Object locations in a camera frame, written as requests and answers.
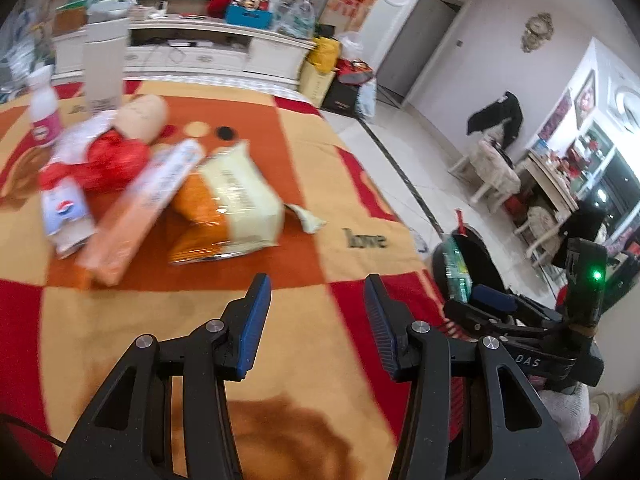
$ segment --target white door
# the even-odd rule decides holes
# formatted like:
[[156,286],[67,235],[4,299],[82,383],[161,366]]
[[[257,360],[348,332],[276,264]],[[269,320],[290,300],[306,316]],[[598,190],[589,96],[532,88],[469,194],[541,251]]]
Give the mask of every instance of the white door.
[[378,70],[378,84],[406,97],[456,14],[440,0],[418,0]]
[[380,68],[387,51],[409,17],[418,0],[408,0],[402,6],[395,6],[385,0],[376,0],[362,24],[360,36],[364,46],[362,59],[374,70]]

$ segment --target pink wall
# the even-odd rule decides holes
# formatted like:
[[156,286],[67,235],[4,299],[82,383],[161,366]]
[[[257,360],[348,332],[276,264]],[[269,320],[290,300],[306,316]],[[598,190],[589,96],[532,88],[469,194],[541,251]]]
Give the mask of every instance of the pink wall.
[[[520,38],[525,22],[551,12],[556,33],[541,49],[525,54]],[[466,120],[505,91],[520,101],[524,122],[510,148],[514,160],[525,153],[564,92],[591,39],[591,31],[570,15],[540,0],[474,0],[458,29],[463,46],[452,46],[410,103],[461,153],[473,137]]]

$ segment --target white glove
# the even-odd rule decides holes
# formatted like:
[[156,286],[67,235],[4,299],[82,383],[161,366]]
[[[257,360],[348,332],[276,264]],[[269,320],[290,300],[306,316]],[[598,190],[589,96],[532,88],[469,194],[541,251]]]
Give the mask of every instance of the white glove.
[[579,383],[573,395],[551,390],[542,390],[539,395],[567,444],[584,435],[591,421],[589,391],[586,384]]

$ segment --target white chair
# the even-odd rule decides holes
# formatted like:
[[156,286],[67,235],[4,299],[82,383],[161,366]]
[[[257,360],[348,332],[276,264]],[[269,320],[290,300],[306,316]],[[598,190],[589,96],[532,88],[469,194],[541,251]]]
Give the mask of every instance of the white chair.
[[[565,212],[557,213],[556,217],[554,217],[554,215],[544,207],[533,206],[529,208],[527,211],[527,221],[513,233],[519,235],[528,228],[535,238],[533,243],[529,245],[525,251],[527,258],[532,257],[538,247],[541,246],[544,249],[545,252],[542,256],[536,256],[536,261],[533,263],[534,267],[546,265],[554,258],[562,244],[562,237],[559,235],[560,227],[567,218],[568,214]],[[602,224],[594,241],[597,244],[603,244],[606,240],[607,227]]]
[[469,199],[471,204],[476,204],[490,190],[495,189],[499,198],[492,205],[491,212],[495,212],[505,200],[520,191],[520,178],[510,168],[502,155],[492,146],[492,140],[502,140],[502,125],[494,126],[486,130],[478,143],[471,148],[468,155],[463,156],[449,168],[453,176],[470,164],[484,184]]

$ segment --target white box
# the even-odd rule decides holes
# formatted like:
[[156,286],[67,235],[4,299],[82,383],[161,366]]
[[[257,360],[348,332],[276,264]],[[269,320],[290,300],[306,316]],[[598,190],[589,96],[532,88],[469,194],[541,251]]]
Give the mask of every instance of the white box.
[[298,46],[252,38],[244,69],[247,72],[298,79],[300,65],[306,54],[308,50]]
[[53,38],[56,49],[56,74],[82,70],[82,50],[85,38],[86,30],[84,28]]
[[86,28],[82,65],[88,108],[93,113],[115,110],[122,104],[129,19],[90,23]]

